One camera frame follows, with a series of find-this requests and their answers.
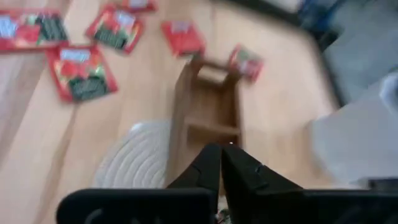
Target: wooden floor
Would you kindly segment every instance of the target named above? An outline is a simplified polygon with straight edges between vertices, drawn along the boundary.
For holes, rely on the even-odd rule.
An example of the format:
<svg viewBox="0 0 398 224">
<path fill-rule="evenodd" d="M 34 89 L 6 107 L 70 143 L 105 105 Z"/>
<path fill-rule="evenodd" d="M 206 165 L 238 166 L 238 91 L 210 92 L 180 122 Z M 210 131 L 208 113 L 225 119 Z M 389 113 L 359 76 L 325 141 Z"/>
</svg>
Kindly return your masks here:
<svg viewBox="0 0 398 224">
<path fill-rule="evenodd" d="M 0 0 L 0 7 L 55 7 L 74 44 L 103 0 Z M 257 83 L 241 83 L 244 149 L 304 187 L 327 187 L 306 129 L 332 113 L 314 43 L 303 33 L 223 1 L 162 0 L 144 15 L 146 30 L 125 57 L 102 47 L 120 91 L 81 104 L 62 103 L 43 53 L 0 55 L 0 223 L 54 223 L 59 201 L 89 187 L 108 148 L 136 122 L 169 119 L 174 83 L 186 62 L 171 56 L 160 23 L 191 19 L 207 56 L 226 60 L 240 43 L 264 57 Z"/>
</svg>

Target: wooden box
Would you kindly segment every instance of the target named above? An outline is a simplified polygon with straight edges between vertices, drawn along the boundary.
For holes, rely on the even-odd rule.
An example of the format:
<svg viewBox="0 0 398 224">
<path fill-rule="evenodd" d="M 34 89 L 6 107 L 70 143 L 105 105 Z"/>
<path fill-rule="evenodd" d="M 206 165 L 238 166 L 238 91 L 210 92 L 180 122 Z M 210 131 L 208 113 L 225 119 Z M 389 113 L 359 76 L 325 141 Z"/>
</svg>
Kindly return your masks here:
<svg viewBox="0 0 398 224">
<path fill-rule="evenodd" d="M 232 68 L 198 57 L 186 64 L 175 85 L 166 184 L 177 178 L 206 144 L 241 145 L 236 86 L 240 77 Z"/>
</svg>

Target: red snack packet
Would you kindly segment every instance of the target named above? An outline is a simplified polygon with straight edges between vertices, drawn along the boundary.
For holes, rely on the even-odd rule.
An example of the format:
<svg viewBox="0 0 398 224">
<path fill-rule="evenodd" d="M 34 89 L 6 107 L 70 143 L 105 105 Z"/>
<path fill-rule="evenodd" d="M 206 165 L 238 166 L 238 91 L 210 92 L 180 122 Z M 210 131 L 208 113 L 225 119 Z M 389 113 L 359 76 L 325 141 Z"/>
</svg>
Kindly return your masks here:
<svg viewBox="0 0 398 224">
<path fill-rule="evenodd" d="M 89 100 L 118 90 L 108 64 L 95 45 L 59 46 L 46 54 L 63 100 Z"/>
<path fill-rule="evenodd" d="M 118 6 L 129 12 L 153 12 L 157 10 L 154 0 L 119 0 Z"/>
<path fill-rule="evenodd" d="M 264 62 L 262 58 L 250 52 L 241 45 L 237 45 L 229 57 L 229 66 L 238 69 L 246 78 L 254 82 L 257 80 Z"/>
<path fill-rule="evenodd" d="M 0 10 L 0 51 L 68 44 L 61 15 L 50 9 Z"/>
<path fill-rule="evenodd" d="M 138 43 L 143 30 L 144 24 L 139 18 L 107 5 L 87 29 L 86 35 L 129 54 Z"/>
<path fill-rule="evenodd" d="M 191 22 L 163 22 L 162 30 L 174 55 L 203 55 L 205 53 L 205 41 Z"/>
</svg>

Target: red packet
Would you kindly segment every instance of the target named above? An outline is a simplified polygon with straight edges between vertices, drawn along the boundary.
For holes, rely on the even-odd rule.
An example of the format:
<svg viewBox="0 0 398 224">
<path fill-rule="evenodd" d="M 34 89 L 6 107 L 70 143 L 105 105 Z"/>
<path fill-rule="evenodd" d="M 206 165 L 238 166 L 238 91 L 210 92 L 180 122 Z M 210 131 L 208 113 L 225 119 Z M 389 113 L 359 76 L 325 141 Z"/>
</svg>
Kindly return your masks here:
<svg viewBox="0 0 398 224">
<path fill-rule="evenodd" d="M 237 45 L 229 57 L 229 66 L 238 69 L 246 78 L 254 82 L 258 78 L 264 62 L 255 53 Z"/>
<path fill-rule="evenodd" d="M 119 0 L 118 6 L 129 12 L 154 12 L 157 10 L 154 0 Z"/>
<path fill-rule="evenodd" d="M 68 44 L 61 15 L 50 9 L 0 10 L 0 51 Z"/>
<path fill-rule="evenodd" d="M 141 37 L 143 29 L 144 24 L 139 18 L 107 5 L 87 29 L 86 35 L 129 54 Z"/>
<path fill-rule="evenodd" d="M 89 100 L 118 90 L 108 64 L 95 45 L 59 46 L 46 54 L 63 100 Z"/>
<path fill-rule="evenodd" d="M 205 53 L 205 41 L 191 22 L 163 22 L 162 30 L 174 55 L 203 55 Z"/>
</svg>

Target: white round mat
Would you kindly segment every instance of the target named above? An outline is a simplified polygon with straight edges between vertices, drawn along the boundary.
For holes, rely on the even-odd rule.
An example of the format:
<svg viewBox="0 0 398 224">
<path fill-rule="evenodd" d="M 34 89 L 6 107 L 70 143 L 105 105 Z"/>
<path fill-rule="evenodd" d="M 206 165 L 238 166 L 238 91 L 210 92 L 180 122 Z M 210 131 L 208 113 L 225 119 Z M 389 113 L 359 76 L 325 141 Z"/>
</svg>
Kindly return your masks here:
<svg viewBox="0 0 398 224">
<path fill-rule="evenodd" d="M 161 188 L 169 158 L 170 121 L 135 124 L 96 171 L 96 188 Z"/>
</svg>

